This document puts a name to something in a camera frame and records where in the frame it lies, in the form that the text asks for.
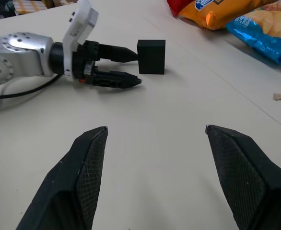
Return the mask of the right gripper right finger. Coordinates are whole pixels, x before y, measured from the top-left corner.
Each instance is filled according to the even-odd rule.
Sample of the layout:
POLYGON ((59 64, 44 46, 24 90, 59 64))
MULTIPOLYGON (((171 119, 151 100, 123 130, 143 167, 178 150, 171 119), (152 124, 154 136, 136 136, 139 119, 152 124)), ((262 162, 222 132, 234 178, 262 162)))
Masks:
POLYGON ((239 230, 281 230, 281 168, 247 135, 215 125, 205 132, 239 230))

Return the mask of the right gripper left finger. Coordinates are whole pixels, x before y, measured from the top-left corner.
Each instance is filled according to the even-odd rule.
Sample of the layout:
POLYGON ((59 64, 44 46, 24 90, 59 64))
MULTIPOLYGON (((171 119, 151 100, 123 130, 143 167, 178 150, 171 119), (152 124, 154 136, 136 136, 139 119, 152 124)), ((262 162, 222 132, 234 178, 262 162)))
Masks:
POLYGON ((108 129, 77 137, 47 173, 16 230, 92 230, 108 129))

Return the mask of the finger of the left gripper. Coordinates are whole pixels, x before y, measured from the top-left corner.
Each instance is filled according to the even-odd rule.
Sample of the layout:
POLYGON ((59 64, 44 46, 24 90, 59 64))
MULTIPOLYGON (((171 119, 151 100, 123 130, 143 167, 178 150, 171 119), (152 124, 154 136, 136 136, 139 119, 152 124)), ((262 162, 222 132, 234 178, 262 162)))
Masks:
POLYGON ((141 84, 142 80, 127 72, 96 71, 92 75, 92 85, 99 87, 128 89, 141 84))
POLYGON ((119 63, 138 61, 138 54, 130 49, 121 46, 104 44, 99 45, 98 57, 119 63))

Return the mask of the small black box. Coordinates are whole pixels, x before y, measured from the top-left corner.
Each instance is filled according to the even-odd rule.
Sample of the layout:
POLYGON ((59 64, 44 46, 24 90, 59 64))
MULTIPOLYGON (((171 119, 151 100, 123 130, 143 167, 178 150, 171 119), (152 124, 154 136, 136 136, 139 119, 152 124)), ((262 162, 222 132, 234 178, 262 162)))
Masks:
POLYGON ((165 40, 138 40, 139 74, 164 75, 165 40))

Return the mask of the yellow striped box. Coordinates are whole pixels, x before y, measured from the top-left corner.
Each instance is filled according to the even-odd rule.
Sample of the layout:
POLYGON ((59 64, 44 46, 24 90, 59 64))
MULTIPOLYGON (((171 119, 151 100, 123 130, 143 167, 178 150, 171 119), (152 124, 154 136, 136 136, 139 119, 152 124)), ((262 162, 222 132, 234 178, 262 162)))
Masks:
POLYGON ((12 2, 17 15, 47 10, 46 5, 40 0, 12 0, 12 2))

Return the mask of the red snack bag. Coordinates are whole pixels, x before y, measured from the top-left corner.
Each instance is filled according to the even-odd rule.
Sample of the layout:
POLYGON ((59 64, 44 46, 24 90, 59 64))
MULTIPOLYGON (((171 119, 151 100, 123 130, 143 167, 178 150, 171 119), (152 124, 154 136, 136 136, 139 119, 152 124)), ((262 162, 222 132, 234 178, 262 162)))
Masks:
POLYGON ((191 2, 194 0, 166 0, 170 11, 174 17, 178 16, 178 14, 191 2))

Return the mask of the orange chip bag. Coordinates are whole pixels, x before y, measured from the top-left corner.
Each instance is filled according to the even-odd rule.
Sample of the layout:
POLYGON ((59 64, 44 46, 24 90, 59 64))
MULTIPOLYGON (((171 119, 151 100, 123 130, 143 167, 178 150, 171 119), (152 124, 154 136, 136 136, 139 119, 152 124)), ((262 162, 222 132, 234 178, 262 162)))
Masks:
POLYGON ((198 26, 219 30, 230 21, 277 0, 193 0, 179 12, 198 26))

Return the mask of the blue chip bag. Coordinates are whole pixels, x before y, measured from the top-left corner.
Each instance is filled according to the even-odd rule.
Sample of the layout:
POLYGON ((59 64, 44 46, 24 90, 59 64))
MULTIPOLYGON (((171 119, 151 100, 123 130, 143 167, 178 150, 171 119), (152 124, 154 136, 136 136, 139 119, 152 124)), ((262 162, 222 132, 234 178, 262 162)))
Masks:
POLYGON ((281 66, 281 0, 234 19, 226 25, 226 29, 281 66))

